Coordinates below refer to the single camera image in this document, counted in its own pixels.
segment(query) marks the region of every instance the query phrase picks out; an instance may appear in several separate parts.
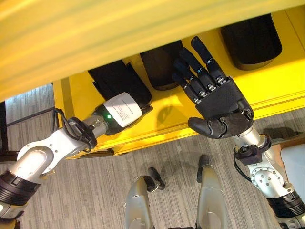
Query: robot finger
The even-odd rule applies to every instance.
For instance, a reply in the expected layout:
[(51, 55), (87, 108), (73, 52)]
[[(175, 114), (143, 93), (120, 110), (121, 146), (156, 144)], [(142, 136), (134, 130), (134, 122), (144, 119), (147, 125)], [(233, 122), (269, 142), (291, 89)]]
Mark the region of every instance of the robot finger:
[(176, 59), (173, 63), (174, 67), (183, 75), (186, 80), (194, 78), (194, 74), (180, 59)]
[(218, 85), (222, 85), (227, 81), (227, 76), (222, 71), (217, 61), (212, 57), (206, 46), (202, 43), (199, 37), (194, 37), (191, 41), (191, 46), (198, 52), (199, 56), (206, 64), (210, 76)]
[(184, 78), (189, 81), (189, 84), (197, 95), (199, 95), (201, 98), (208, 95), (208, 90), (206, 90), (206, 88), (201, 84), (200, 80), (194, 76), (191, 70), (185, 66), (180, 59), (175, 60), (174, 66), (183, 74)]
[(179, 56), (185, 60), (197, 74), (204, 68), (194, 55), (184, 47), (179, 51)]
[(197, 76), (206, 90), (213, 91), (216, 89), (216, 83), (210, 77), (208, 71), (198, 62), (198, 60), (190, 51), (188, 51), (186, 48), (183, 48), (179, 52), (179, 55), (189, 63), (195, 72), (197, 72)]
[(202, 43), (199, 37), (195, 36), (191, 41), (191, 46), (198, 52), (199, 56), (203, 60), (205, 64), (207, 64), (211, 59), (213, 59), (212, 55), (210, 54), (209, 50), (206, 46)]
[(199, 104), (201, 102), (199, 95), (193, 90), (192, 86), (187, 83), (185, 79), (183, 79), (177, 73), (172, 74), (172, 79), (183, 88), (185, 94), (193, 103)]

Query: gray carpet floor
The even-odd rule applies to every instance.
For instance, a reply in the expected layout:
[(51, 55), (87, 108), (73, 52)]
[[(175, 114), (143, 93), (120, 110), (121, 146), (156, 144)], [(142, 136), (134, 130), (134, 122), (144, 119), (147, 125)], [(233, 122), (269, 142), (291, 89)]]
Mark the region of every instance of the gray carpet floor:
[[(50, 134), (51, 115), (9, 127), (10, 148)], [(255, 121), (259, 132), (283, 138), (305, 132), (305, 109)], [(200, 185), (198, 158), (208, 154), (221, 178), (230, 229), (279, 229), (267, 201), (234, 169), (233, 142), (193, 136), (123, 156), (66, 160), (56, 167), (22, 216), (23, 229), (123, 229), (125, 196), (154, 166), (167, 187), (149, 194), (156, 229), (194, 226)], [(3, 172), (8, 165), (0, 165)]]
[(53, 85), (49, 83), (6, 100), (6, 123), (12, 123), (51, 107), (54, 107), (54, 95)]

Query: robotic hand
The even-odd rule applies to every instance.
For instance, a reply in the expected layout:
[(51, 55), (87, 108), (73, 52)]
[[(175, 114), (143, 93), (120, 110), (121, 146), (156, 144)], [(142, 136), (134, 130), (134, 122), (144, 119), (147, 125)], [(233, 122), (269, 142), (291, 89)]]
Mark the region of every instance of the robotic hand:
[(82, 150), (90, 151), (97, 145), (99, 136), (122, 131), (147, 111), (128, 93), (107, 100), (84, 121), (76, 117), (67, 120), (57, 109), (62, 128), (46, 139), (24, 146), (18, 153), (18, 161), (0, 176), (0, 228), (19, 228), (16, 219), (23, 214), (46, 175), (61, 160)]
[[(208, 71), (186, 48), (180, 51), (181, 59), (174, 63), (181, 74), (174, 73), (173, 79), (205, 118), (190, 118), (189, 127), (209, 138), (232, 137), (249, 129), (254, 113), (233, 79), (224, 74), (198, 37), (192, 39), (191, 45)], [(197, 73), (197, 77), (185, 62)]]
[[(252, 127), (254, 112), (249, 103), (198, 37), (192, 39), (191, 45), (207, 70), (183, 48), (180, 59), (174, 63), (179, 73), (172, 75), (205, 118), (190, 118), (188, 126), (209, 138), (231, 137), (236, 143), (236, 170), (267, 198), (280, 226), (284, 229), (305, 228), (305, 205), (277, 163), (270, 137), (258, 134)], [(248, 167), (251, 178), (239, 168), (236, 159)]]

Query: wire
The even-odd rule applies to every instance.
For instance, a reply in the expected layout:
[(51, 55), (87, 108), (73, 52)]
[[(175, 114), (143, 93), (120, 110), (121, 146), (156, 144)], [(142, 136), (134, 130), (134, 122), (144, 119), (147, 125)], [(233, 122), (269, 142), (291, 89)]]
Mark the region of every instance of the wire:
[(233, 162), (234, 162), (234, 167), (235, 169), (237, 170), (237, 172), (242, 175), (247, 181), (249, 181), (250, 183), (252, 183), (250, 177), (248, 177), (241, 169), (240, 167), (238, 166), (237, 162), (236, 162), (236, 157), (234, 155), (234, 158), (233, 158)]
[(54, 108), (52, 133), (54, 133), (59, 128), (58, 114), (60, 114), (60, 116), (61, 116), (61, 124), (62, 124), (62, 128), (64, 129), (65, 133), (73, 140), (81, 141), (81, 142), (85, 143), (88, 146), (88, 149), (87, 150), (84, 149), (83, 150), (84, 152), (86, 152), (86, 153), (91, 152), (92, 146), (91, 146), (89, 140), (84, 137), (85, 132), (80, 130), (81, 134), (80, 135), (76, 134), (74, 129), (71, 127), (69, 121), (66, 119), (63, 111), (58, 108)]

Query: yellow cabinet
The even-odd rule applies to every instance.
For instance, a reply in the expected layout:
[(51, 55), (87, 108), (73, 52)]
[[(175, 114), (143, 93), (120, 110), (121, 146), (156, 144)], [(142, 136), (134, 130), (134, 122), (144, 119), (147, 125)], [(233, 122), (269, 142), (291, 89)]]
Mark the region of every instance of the yellow cabinet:
[[(304, 48), (288, 15), (284, 10), (272, 14), (283, 46), (282, 53), (267, 66), (253, 71), (242, 71), (233, 66), (219, 29), (198, 34), (224, 72), (234, 78), (254, 109), (255, 119), (305, 106)], [(182, 40), (183, 45), (191, 51), (192, 37)], [(200, 115), (183, 90), (153, 89), (139, 54), (125, 58), (124, 61), (132, 63), (151, 91), (153, 110), (133, 127), (116, 135), (100, 137), (93, 152), (113, 147), (115, 154), (120, 154), (196, 134), (187, 127), (187, 120)], [(103, 103), (103, 98), (92, 82), (88, 72), (54, 82), (56, 106), (62, 108), (68, 117), (88, 117), (95, 107)]]

